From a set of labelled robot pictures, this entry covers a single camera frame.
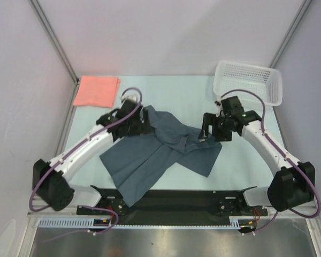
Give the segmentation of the blue-grey t shirt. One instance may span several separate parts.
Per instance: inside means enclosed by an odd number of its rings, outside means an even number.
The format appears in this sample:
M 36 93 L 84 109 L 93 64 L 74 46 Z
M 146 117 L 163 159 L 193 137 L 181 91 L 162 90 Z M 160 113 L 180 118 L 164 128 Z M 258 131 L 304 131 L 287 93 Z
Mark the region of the blue-grey t shirt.
M 200 129 L 181 123 L 173 114 L 157 111 L 151 105 L 145 109 L 151 132 L 125 137 L 100 156 L 129 207 L 175 163 L 208 177 L 222 149 L 222 144 L 212 137 L 200 141 Z

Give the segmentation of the left aluminium frame post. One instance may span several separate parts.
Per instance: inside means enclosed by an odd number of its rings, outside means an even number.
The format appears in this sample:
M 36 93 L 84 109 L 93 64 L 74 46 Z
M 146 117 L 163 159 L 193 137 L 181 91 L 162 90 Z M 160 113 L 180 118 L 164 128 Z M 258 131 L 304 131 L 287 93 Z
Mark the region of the left aluminium frame post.
M 42 8 L 42 5 L 38 0 L 28 0 L 28 3 L 32 7 L 37 19 L 39 20 L 42 28 L 44 29 L 48 39 L 50 40 L 50 43 L 52 44 L 56 54 L 60 58 L 64 68 L 66 69 L 67 73 L 71 77 L 72 81 L 75 83 L 75 85 L 78 84 L 79 78 L 76 75 L 74 68 L 72 67 L 69 58 L 67 57 L 67 54 L 59 41 L 51 22 L 49 21 L 45 11 Z

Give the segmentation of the white plastic perforated basket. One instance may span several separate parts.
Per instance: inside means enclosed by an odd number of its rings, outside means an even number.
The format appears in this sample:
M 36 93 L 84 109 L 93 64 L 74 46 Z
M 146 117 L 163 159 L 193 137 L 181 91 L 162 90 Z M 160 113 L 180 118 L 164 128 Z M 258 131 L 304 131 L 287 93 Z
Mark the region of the white plastic perforated basket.
M 247 90 L 259 96 L 267 107 L 282 104 L 282 76 L 272 68 L 220 61 L 213 79 L 216 98 L 231 90 Z

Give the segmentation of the right aluminium frame post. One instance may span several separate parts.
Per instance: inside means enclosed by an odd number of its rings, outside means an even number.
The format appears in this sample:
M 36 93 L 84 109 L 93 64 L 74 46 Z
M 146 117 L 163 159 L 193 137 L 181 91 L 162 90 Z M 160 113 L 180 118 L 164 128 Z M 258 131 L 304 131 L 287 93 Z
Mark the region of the right aluminium frame post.
M 294 16 L 293 21 L 291 22 L 283 40 L 281 41 L 276 53 L 274 54 L 274 57 L 272 58 L 272 61 L 269 65 L 270 68 L 275 69 L 281 58 L 283 57 L 286 49 L 288 48 L 289 44 L 291 43 L 296 31 L 300 27 L 303 19 L 305 18 L 306 14 L 308 13 L 310 7 L 314 3 L 314 0 L 304 0 L 302 4 L 300 5 L 296 15 Z

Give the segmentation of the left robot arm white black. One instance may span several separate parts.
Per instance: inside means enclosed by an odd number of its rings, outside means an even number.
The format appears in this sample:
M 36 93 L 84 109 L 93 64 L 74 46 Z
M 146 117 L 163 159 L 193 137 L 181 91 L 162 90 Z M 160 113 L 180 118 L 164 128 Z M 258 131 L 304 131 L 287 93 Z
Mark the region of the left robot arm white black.
M 102 115 L 94 127 L 72 148 L 46 162 L 33 166 L 33 193 L 48 208 L 61 211 L 69 205 L 89 206 L 96 214 L 106 211 L 107 200 L 94 186 L 72 185 L 74 175 L 104 147 L 125 137 L 147 134 L 151 130 L 145 107 L 126 100 L 120 108 Z

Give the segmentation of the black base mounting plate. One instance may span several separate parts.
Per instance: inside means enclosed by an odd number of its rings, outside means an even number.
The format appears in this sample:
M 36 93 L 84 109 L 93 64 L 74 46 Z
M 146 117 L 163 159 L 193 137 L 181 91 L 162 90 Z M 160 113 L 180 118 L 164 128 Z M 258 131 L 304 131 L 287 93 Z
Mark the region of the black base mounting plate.
M 78 207 L 76 214 L 103 216 L 104 209 L 115 211 L 120 225 L 218 226 L 232 216 L 267 217 L 262 206 L 246 204 L 242 191 L 150 190 L 131 207 L 113 189 L 100 189 L 102 198 L 95 210 Z

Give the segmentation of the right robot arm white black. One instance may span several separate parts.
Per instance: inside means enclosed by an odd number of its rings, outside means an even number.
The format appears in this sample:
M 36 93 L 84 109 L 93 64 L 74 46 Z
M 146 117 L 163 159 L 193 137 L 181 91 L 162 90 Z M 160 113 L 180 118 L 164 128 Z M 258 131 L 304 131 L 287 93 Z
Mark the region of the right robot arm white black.
M 249 142 L 268 165 L 273 179 L 268 187 L 253 187 L 243 191 L 236 209 L 242 215 L 250 214 L 255 206 L 273 207 L 282 212 L 314 199 L 315 168 L 310 162 L 301 162 L 278 145 L 265 129 L 264 119 L 256 111 L 246 111 L 239 98 L 222 100 L 218 114 L 205 113 L 199 139 L 213 137 L 217 142 L 229 142 L 237 133 Z

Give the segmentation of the aluminium frame post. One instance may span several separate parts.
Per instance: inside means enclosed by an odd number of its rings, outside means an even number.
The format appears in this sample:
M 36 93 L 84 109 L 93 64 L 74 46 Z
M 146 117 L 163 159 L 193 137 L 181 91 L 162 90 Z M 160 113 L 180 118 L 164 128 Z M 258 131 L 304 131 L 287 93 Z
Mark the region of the aluminium frame post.
M 300 27 L 303 19 L 305 18 L 306 14 L 308 13 L 310 7 L 314 3 L 314 0 L 304 0 L 302 4 L 300 5 L 296 15 L 294 16 L 293 21 L 291 22 L 283 40 L 281 41 L 276 53 L 274 54 L 274 57 L 272 58 L 272 61 L 269 65 L 270 68 L 275 69 L 281 58 L 283 57 L 286 49 L 288 48 L 289 44 L 291 43 L 296 31 Z
M 67 54 L 59 41 L 51 22 L 49 21 L 45 11 L 42 8 L 42 5 L 38 0 L 28 0 L 28 3 L 32 7 L 37 19 L 39 20 L 42 28 L 44 29 L 48 39 L 50 40 L 50 43 L 52 44 L 56 54 L 60 58 L 64 68 L 66 69 L 67 73 L 71 77 L 72 81 L 75 83 L 75 85 L 78 84 L 79 78 L 76 75 L 74 68 L 72 67 L 69 58 L 67 57 Z

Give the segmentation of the folded pink t shirt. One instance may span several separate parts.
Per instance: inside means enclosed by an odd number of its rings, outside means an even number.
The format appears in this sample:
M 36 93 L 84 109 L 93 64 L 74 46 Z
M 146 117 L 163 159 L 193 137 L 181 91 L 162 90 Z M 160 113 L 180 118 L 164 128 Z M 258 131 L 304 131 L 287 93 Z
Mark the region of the folded pink t shirt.
M 116 100 L 120 79 L 118 77 L 97 77 L 84 75 L 73 101 L 75 107 L 91 106 L 112 108 Z

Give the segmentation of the aluminium front rail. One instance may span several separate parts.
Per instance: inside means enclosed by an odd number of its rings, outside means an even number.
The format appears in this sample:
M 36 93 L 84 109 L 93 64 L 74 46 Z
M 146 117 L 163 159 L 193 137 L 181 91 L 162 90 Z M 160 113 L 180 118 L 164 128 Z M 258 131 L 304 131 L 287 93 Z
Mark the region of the aluminium front rail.
M 305 214 L 305 215 L 312 215 L 313 213 L 315 213 L 315 211 L 317 210 L 317 205 L 316 205 L 316 201 L 310 201 L 308 203 L 304 203 L 300 206 L 294 207 L 294 210 L 296 210 L 297 212 L 301 213 L 301 214 Z M 35 217 L 47 217 L 47 216 L 76 216 L 77 212 L 77 206 L 67 206 L 65 209 L 60 210 L 60 211 L 55 211 L 53 210 L 51 207 L 44 209 L 42 211 L 38 211 L 38 212 L 33 212 L 32 210 L 28 210 L 27 211 L 27 216 L 35 216 Z M 290 210 L 286 210 L 283 212 L 279 213 L 279 217 L 284 217 L 284 218 L 301 218 L 300 215 L 295 214 L 294 212 L 290 211 Z

